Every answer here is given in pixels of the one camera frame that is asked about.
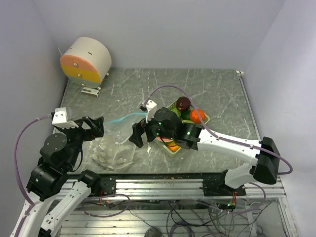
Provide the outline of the clear polka dot zip bag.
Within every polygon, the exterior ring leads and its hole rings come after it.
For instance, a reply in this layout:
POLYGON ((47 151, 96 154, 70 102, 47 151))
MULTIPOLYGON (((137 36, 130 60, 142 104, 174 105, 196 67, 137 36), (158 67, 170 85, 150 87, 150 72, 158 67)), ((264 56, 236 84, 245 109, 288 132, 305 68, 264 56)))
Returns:
POLYGON ((136 145, 129 142, 132 122, 104 123, 104 136, 89 142, 88 154, 108 171, 121 171, 134 164, 136 145))

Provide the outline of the orange green mango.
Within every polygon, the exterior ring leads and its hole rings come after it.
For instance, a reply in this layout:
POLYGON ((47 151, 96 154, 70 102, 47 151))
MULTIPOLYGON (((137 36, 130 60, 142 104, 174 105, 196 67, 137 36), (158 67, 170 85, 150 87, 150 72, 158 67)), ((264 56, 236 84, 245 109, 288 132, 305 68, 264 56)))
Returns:
POLYGON ((167 144, 167 147, 173 153, 177 152, 180 149, 180 146, 173 144, 173 143, 167 144))

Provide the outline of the dark red plum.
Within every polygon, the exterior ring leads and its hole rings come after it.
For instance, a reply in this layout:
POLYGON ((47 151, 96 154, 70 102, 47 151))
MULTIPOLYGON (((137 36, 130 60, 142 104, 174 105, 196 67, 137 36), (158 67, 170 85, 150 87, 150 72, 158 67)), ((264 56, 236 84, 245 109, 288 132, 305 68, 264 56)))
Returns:
POLYGON ((176 101, 176 108, 179 111, 186 111, 190 108, 191 102, 188 97, 182 96, 179 97, 176 101))

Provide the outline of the orange tangerine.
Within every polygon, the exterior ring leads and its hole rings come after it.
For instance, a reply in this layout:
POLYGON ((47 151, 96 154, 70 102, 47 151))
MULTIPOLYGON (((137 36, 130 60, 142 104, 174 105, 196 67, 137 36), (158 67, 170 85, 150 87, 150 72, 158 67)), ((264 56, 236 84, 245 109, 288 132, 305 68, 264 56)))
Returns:
POLYGON ((193 123, 201 123, 205 120, 205 113, 201 109, 193 109, 190 112, 190 121, 193 123))

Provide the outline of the watermelon slice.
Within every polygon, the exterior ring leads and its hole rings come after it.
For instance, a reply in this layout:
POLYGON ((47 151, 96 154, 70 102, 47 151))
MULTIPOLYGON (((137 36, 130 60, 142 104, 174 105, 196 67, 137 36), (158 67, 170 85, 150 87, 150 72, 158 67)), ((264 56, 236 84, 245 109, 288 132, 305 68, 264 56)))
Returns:
POLYGON ((175 142, 172 139, 167 139, 167 138, 157 138, 158 141, 162 142, 163 144, 165 144, 166 146, 169 147, 174 147, 176 146, 175 142))

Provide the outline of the dark green avocado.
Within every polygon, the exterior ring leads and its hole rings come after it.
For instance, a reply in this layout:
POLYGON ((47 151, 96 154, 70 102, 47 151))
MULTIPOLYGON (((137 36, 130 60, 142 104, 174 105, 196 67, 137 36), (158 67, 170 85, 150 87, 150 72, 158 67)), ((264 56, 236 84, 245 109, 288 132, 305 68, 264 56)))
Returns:
POLYGON ((191 110, 190 109, 187 109, 185 111, 182 111, 181 112, 181 119, 182 120, 190 120, 190 113, 191 113, 191 110))

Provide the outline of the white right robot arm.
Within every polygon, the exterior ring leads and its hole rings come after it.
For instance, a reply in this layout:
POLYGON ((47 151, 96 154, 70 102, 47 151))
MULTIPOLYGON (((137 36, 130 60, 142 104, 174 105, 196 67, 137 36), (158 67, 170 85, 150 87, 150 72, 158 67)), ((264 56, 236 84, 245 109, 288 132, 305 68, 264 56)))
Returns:
POLYGON ((242 140, 207 129, 204 123, 183 122, 167 108, 161 108, 153 116, 146 115, 133 124, 129 141, 138 148, 143 147, 142 135, 148 142, 159 138, 171 140, 181 149, 212 151, 243 161, 234 169, 211 172, 207 168, 190 169, 190 172, 209 174, 213 182, 213 192, 229 195, 246 183, 260 182, 274 185, 277 182, 279 152, 273 139, 264 137, 262 141, 242 140))

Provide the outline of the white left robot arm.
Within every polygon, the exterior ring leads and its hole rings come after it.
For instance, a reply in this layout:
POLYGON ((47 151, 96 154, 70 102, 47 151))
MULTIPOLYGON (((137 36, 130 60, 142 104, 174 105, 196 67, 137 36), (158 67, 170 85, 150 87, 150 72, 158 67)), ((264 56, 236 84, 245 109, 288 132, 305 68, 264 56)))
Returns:
POLYGON ((52 125, 59 132, 47 137, 39 152, 41 157, 37 166, 26 187, 21 188, 25 203, 12 231, 13 237, 56 236, 63 221, 84 199, 101 193, 100 175, 85 170, 64 198, 53 209, 49 208, 69 179, 78 157, 83 156, 83 143, 104 135, 103 117, 58 122, 56 116, 57 113, 53 113, 32 121, 52 118, 52 125))

